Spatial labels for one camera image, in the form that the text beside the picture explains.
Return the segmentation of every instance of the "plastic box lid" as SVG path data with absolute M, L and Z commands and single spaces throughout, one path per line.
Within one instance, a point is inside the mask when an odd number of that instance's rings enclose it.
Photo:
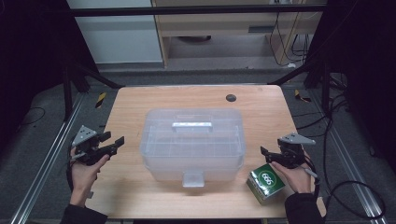
M 236 174 L 243 165 L 245 150 L 242 117 L 232 108 L 152 109 L 140 142 L 144 163 L 154 177 L 157 171 L 162 179 L 183 175 L 180 179 L 185 186 L 191 184 L 186 180 L 191 175 L 194 179 L 200 179 L 196 174 L 203 174 L 201 179 L 216 179 L 217 170 Z M 166 178 L 164 171 L 181 175 Z

